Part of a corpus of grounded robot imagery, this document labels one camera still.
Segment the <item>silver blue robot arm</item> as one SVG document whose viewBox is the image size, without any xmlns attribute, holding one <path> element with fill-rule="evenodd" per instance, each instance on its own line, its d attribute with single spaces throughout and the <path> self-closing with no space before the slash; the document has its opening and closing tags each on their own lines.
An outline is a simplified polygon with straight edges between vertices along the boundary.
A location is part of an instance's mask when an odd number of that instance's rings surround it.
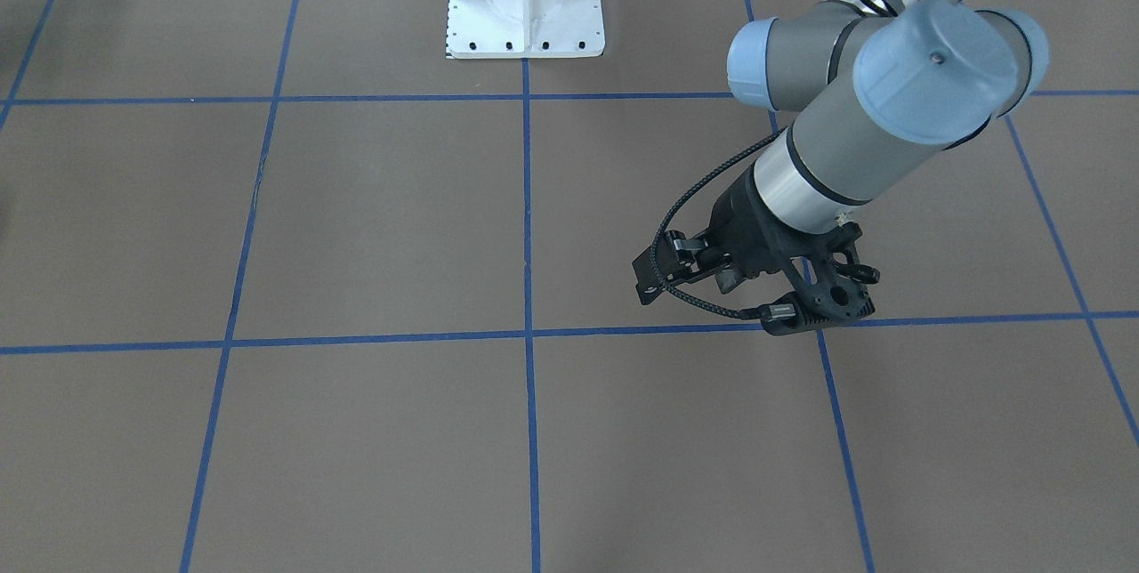
<svg viewBox="0 0 1139 573">
<path fill-rule="evenodd" d="M 671 294 L 793 330 L 870 314 L 879 275 L 859 260 L 852 214 L 1021 106 L 1048 59 L 1036 21 L 965 0 L 821 0 L 749 22 L 727 57 L 730 91 L 794 118 L 696 185 L 748 159 L 704 231 L 670 227 L 691 191 L 667 211 L 632 264 L 640 302 Z"/>
</svg>

